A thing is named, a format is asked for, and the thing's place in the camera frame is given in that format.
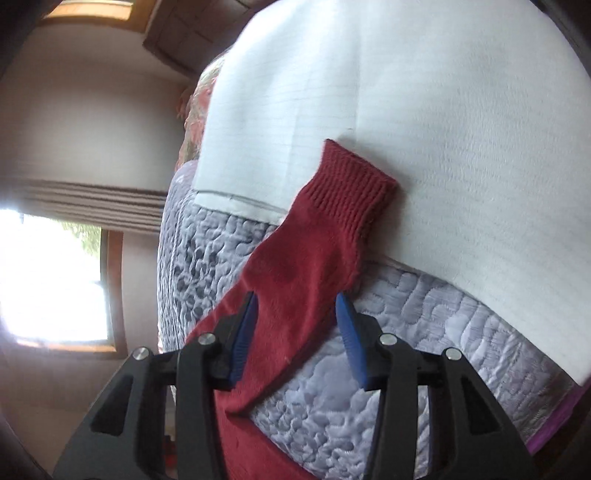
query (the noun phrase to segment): blue gripper pad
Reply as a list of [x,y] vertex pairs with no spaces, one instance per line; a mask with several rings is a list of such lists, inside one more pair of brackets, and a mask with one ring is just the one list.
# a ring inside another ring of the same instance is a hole
[[336,321],[353,376],[361,388],[365,389],[369,385],[367,359],[356,327],[356,316],[353,304],[344,293],[339,293],[336,297]]
[[244,373],[244,366],[248,357],[252,337],[255,333],[256,320],[258,318],[258,299],[255,293],[250,295],[240,328],[232,345],[232,358],[230,360],[230,375],[228,381],[232,388],[240,381]]

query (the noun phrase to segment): white wall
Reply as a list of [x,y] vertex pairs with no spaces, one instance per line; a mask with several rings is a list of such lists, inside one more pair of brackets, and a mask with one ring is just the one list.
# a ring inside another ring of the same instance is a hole
[[91,25],[36,29],[0,80],[0,174],[167,190],[183,85],[141,40]]
[[27,451],[49,473],[85,415],[16,403],[3,403],[2,411]]
[[[183,128],[185,79],[137,33],[93,25],[36,29],[0,80],[0,175],[166,191]],[[157,346],[158,237],[126,233],[122,297],[128,349]],[[36,285],[31,279],[32,294]],[[121,361],[6,352],[0,403],[25,447],[52,470]]]
[[123,317],[130,352],[138,346],[147,346],[157,351],[157,253],[158,235],[123,235]]

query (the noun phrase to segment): sock cuff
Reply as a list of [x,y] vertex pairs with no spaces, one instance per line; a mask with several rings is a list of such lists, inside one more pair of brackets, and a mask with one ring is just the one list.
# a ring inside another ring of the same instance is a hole
[[300,191],[352,241],[365,241],[371,223],[392,200],[397,182],[333,140],[325,140],[320,167]]

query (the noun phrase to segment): wooden window frame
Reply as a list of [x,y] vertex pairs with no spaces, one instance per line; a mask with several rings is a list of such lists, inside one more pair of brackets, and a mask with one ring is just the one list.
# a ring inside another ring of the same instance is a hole
[[66,17],[45,17],[40,21],[40,25],[54,24],[93,24],[105,25],[107,27],[123,28],[138,33],[144,33],[148,28],[148,23],[157,0],[136,0],[137,3],[131,8],[131,15],[127,20],[118,20],[116,18],[93,17],[90,15],[68,15]]
[[26,351],[34,355],[55,355],[77,358],[122,359],[128,348],[123,319],[121,265],[123,259],[123,232],[101,229],[100,232],[100,284],[105,292],[108,337],[87,342],[44,342],[18,339],[4,331],[0,322],[0,346],[4,351]]

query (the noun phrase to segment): red sock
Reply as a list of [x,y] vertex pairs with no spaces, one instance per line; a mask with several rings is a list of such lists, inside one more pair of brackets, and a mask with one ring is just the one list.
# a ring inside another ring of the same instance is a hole
[[396,182],[327,140],[320,167],[281,226],[252,253],[238,283],[187,338],[212,331],[256,292],[259,315],[242,381],[216,392],[222,449],[232,480],[314,478],[244,415],[301,367],[335,325],[338,292],[353,286],[371,223]]

